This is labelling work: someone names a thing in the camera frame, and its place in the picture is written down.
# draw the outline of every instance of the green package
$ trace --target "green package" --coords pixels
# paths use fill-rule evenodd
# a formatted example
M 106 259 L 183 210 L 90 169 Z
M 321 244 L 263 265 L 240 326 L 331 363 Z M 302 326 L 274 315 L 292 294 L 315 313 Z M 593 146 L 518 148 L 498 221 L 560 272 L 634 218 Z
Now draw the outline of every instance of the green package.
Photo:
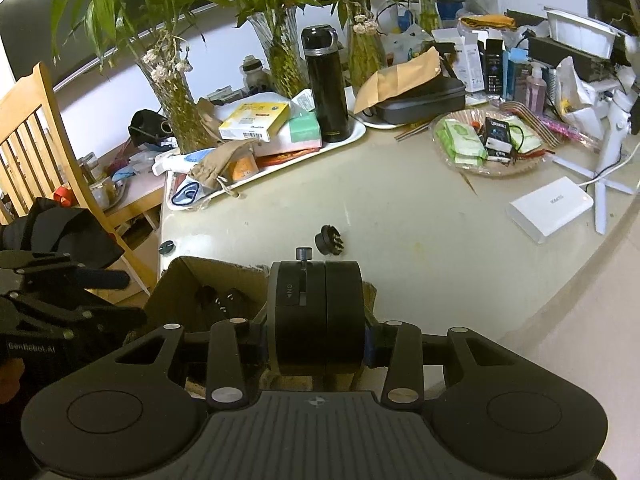
M 290 119 L 289 129 L 291 131 L 291 142 L 320 139 L 320 124 L 318 124 L 316 114 L 313 112 L 306 112 L 300 117 Z
M 440 121 L 436 135 L 449 160 L 456 164 L 482 166 L 487 158 L 486 149 L 470 124 L 461 123 L 456 119 L 445 119 Z
M 519 117 L 509 117 L 506 122 L 509 123 L 511 143 L 518 153 L 529 153 L 542 146 L 540 138 Z

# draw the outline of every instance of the chair backrest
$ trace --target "chair backrest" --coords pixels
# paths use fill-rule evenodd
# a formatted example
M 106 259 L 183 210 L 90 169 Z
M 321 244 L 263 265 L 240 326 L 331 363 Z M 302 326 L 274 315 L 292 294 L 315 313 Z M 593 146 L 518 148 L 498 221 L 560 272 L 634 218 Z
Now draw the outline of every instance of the chair backrest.
M 59 167 L 80 207 L 101 216 L 66 136 L 49 71 L 40 62 L 0 100 L 0 189 L 19 216 L 35 198 L 52 198 L 64 184 Z M 0 206 L 0 223 L 10 221 Z

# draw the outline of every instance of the black thermos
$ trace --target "black thermos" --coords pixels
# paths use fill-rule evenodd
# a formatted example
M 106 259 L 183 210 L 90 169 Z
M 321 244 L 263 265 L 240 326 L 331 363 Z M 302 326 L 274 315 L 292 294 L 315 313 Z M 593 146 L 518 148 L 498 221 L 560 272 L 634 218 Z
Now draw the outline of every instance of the black thermos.
M 338 54 L 338 34 L 331 25 L 307 27 L 302 30 L 302 46 L 322 140 L 346 140 L 350 136 L 349 114 Z

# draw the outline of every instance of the table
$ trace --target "table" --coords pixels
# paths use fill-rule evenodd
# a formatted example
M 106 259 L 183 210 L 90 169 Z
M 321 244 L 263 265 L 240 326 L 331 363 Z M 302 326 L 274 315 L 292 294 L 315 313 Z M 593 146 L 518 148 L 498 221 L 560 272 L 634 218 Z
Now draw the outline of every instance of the table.
M 246 266 L 293 260 L 297 246 L 313 246 L 322 225 L 332 224 L 345 244 L 340 258 L 357 260 L 378 290 L 379 320 L 434 334 L 468 326 L 514 347 L 532 337 L 527 322 L 615 239 L 634 199 L 607 193 L 606 236 L 595 232 L 592 210 L 538 246 L 506 205 L 562 176 L 582 177 L 544 162 L 503 180 L 470 174 L 467 183 L 441 160 L 429 133 L 400 143 L 393 134 L 369 130 L 359 142 L 242 187 L 240 199 L 221 196 L 197 212 L 163 207 L 161 240 L 176 249 L 161 257 L 161 270 L 182 255 Z M 637 141 L 628 139 L 631 147 Z M 595 167 L 596 155 L 582 147 L 563 146 L 558 155 Z M 640 163 L 614 176 L 635 188 Z M 323 258 L 315 248 L 314 257 Z
M 163 192 L 164 176 L 146 173 L 129 177 L 122 201 L 106 211 L 109 222 L 113 226 L 118 226 L 138 215 L 145 214 L 162 203 Z M 151 217 L 145 216 L 154 229 L 159 227 Z

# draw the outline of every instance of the white stand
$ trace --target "white stand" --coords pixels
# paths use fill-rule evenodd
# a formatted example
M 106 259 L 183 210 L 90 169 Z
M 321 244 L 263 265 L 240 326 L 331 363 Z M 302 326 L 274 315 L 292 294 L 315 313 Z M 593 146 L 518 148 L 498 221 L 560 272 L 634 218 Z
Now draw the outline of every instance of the white stand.
M 595 178 L 607 168 L 614 166 L 620 157 L 622 142 L 631 131 L 630 112 L 632 107 L 633 103 L 629 97 L 620 90 L 616 90 L 609 109 L 609 115 L 607 116 L 609 118 L 610 128 L 604 137 L 596 171 L 587 170 L 558 156 L 553 156 L 552 160 L 569 170 L 576 171 L 589 178 Z M 634 190 L 618 182 L 603 179 L 595 183 L 596 232 L 601 235 L 607 231 L 607 187 L 627 194 L 634 193 Z

